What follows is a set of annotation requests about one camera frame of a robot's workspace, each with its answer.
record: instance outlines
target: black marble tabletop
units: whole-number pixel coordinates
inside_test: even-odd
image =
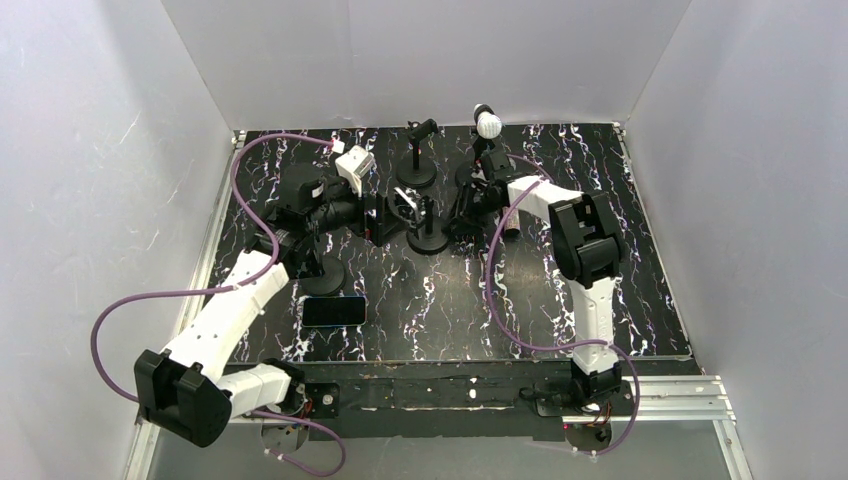
[[[260,134],[250,132],[250,141]],[[312,130],[324,139],[338,138],[370,150],[377,168],[368,179],[372,191],[397,186],[392,164],[409,146],[402,129]],[[469,127],[441,128],[422,143],[422,155],[437,164],[435,185],[424,190],[442,213],[456,192],[453,172],[470,160]],[[617,133],[609,124],[514,125],[504,127],[504,147],[542,165],[558,185],[574,190],[609,192],[629,247],[618,278],[613,306],[615,342],[637,356],[688,355],[684,337],[633,178],[624,161]],[[277,198],[281,170],[308,162],[335,172],[336,155],[323,147],[273,140],[248,153],[237,183],[254,209]],[[519,170],[532,170],[519,164]],[[509,328],[536,345],[552,345],[574,337],[572,301],[556,271],[548,226],[522,213],[519,239],[497,252],[498,308]],[[226,277],[244,245],[249,219],[234,200],[226,213],[210,285]],[[489,232],[494,231],[494,223]],[[343,295],[367,298],[364,326],[339,329],[301,328],[299,312],[305,296],[291,282],[267,305],[245,332],[233,361],[268,357],[292,361],[484,360],[556,358],[566,354],[522,351],[490,319],[483,300],[486,247],[459,244],[430,257],[414,253],[403,235],[377,248],[347,230],[325,235],[327,255],[348,269]]]

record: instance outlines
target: metal frame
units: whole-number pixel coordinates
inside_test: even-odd
[[[619,142],[622,145],[623,160],[627,162],[632,172],[632,162],[627,152],[627,147],[624,143],[624,131],[617,123],[613,124],[618,132]],[[209,226],[206,231],[205,240],[201,250],[200,258],[198,259],[197,268],[192,277],[190,288],[202,288],[206,286],[212,271],[212,266],[215,258],[215,251],[218,246],[218,240],[226,217],[227,207],[229,205],[232,185],[230,183],[229,170],[232,162],[238,152],[244,147],[246,132],[244,130],[238,132],[233,137],[234,150],[227,162],[227,168],[224,178],[219,188],[218,197],[215,201],[215,208],[211,214]],[[638,185],[636,188],[637,195],[639,194]],[[651,228],[650,220],[647,218],[648,228]],[[665,268],[660,258],[660,267],[663,272]],[[201,297],[190,297],[182,306],[179,316],[179,323],[176,326],[174,335],[182,331],[182,329],[193,319],[202,307],[203,299]],[[625,377],[632,382],[632,377]],[[733,408],[727,397],[727,392],[721,378],[718,376],[698,376],[698,375],[683,375],[683,376],[643,376],[640,377],[640,386],[642,390],[640,413],[637,416],[637,421],[712,421],[716,429],[716,437],[724,454],[725,463],[733,480],[748,480],[751,479],[751,472],[748,468],[748,463],[745,459],[745,454],[742,450],[742,445],[736,433],[736,416]],[[564,423],[585,422],[586,417],[583,416],[566,416],[562,417]],[[622,422],[629,420],[627,416],[614,416],[611,421]],[[231,423],[254,423],[260,420],[252,420],[238,418],[231,420]],[[284,423],[272,420],[261,420],[262,423]],[[156,443],[159,436],[159,427],[150,423],[142,422],[136,426],[135,438],[130,450],[130,456],[126,465],[124,478],[127,480],[137,480],[147,478],[153,454],[156,448]]]
[[[247,132],[242,130],[232,138],[235,148],[230,155],[229,161],[227,161],[224,169],[224,178],[221,180],[221,186],[218,188],[215,208],[209,217],[209,224],[206,228],[200,257],[197,260],[197,267],[189,283],[189,288],[191,289],[203,288],[209,282],[212,265],[215,262],[215,250],[218,248],[218,239],[221,237],[221,230],[224,228],[224,218],[227,215],[227,206],[230,203],[230,195],[232,194],[232,184],[230,183],[229,175],[230,168],[232,168],[236,155],[244,147],[246,136]],[[203,297],[187,297],[180,309],[179,322],[171,336],[175,337],[182,332],[186,325],[197,316],[202,307]],[[129,460],[124,469],[124,478],[126,480],[147,478],[158,439],[159,427],[147,422],[136,424],[136,432],[132,446],[130,447]]]

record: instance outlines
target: black stand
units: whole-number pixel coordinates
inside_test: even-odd
[[[474,181],[474,171],[477,164],[473,160],[462,162],[453,174],[453,181],[457,187],[462,187]]]
[[[493,140],[481,137],[476,131],[474,134],[476,137],[474,138],[474,142],[471,143],[471,147],[474,149],[474,160],[480,160],[483,153],[487,150],[494,150],[497,145]]]
[[[448,247],[448,236],[442,231],[444,222],[437,217],[433,199],[424,197],[424,226],[418,231],[407,231],[406,241],[415,253],[420,255],[435,255]]]
[[[321,266],[324,267],[324,275],[303,278],[299,280],[300,286],[313,297],[329,297],[339,293],[347,279],[344,264],[338,258],[324,256]]]
[[[432,118],[424,123],[409,122],[409,144],[412,146],[412,156],[404,156],[395,166],[395,176],[401,185],[409,188],[427,188],[436,181],[436,164],[433,160],[421,158],[421,140],[433,133],[438,133],[439,127]]]

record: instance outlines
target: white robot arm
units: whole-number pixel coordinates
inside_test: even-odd
[[[361,209],[354,207],[361,202],[362,178],[373,166],[373,156],[362,147],[353,147],[339,157],[337,173],[347,180],[352,191],[352,197],[343,201],[352,207],[342,217],[338,210],[322,209],[319,205],[313,210],[316,216],[309,219],[326,220],[329,211],[335,216],[323,223],[327,229],[338,228],[348,219],[354,223],[360,221]],[[309,228],[312,227],[307,228],[306,236],[317,233]],[[277,231],[277,236],[273,241],[280,242],[281,249],[282,243],[292,237],[283,230]],[[142,417],[203,447],[221,434],[231,418],[286,399],[296,370],[287,371],[285,364],[260,364],[223,375],[233,349],[257,315],[263,313],[268,301],[290,278],[299,278],[297,275],[302,273],[303,264],[298,263],[302,259],[291,262],[281,256],[265,275],[251,284],[238,286],[239,281],[261,270],[270,260],[259,249],[241,252],[223,283],[237,288],[213,296],[191,324],[161,352],[142,353],[134,369]]]
[[[518,204],[518,209],[548,224],[551,224],[551,205],[577,206],[584,198],[583,192],[558,187],[539,176],[526,176],[507,185],[509,202],[514,203],[519,195],[537,181],[542,183]],[[600,339],[612,342],[612,299],[615,278],[611,275],[602,275],[601,278],[594,279],[589,287],[586,286],[585,281],[578,281],[578,279],[567,278],[566,281],[574,302],[575,340]],[[574,363],[587,375],[593,372],[610,371],[616,367],[617,362],[618,356],[615,352],[601,345],[587,345],[574,349]]]

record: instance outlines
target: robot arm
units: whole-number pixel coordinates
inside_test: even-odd
[[[224,366],[244,332],[289,279],[320,275],[311,246],[314,236],[364,223],[362,179],[373,165],[370,153],[354,147],[336,161],[339,177],[346,180],[349,190],[339,184],[339,177],[289,179],[300,183],[288,189],[283,208],[266,218],[272,223],[273,241],[280,245],[278,262],[252,284],[213,296],[160,353],[146,350],[136,361],[143,418],[205,447],[218,438],[231,418],[286,399],[296,370],[287,370],[284,364],[260,364],[223,375]],[[331,185],[343,191],[328,196],[324,190]],[[237,285],[267,265],[270,241],[254,238],[223,284]]]
[[[537,181],[542,183],[518,208],[551,225],[554,259],[574,301],[576,340],[612,342],[613,289],[625,244],[607,196],[566,190],[542,177],[525,176],[507,184],[509,203]],[[607,347],[575,348],[574,365],[584,398],[602,395],[621,383],[618,356]]]
[[[239,254],[225,284],[235,284],[268,263],[253,251]],[[205,447],[230,418],[286,398],[291,376],[271,365],[223,375],[245,330],[289,280],[281,264],[251,285],[215,295],[160,353],[146,350],[135,364],[139,414]]]

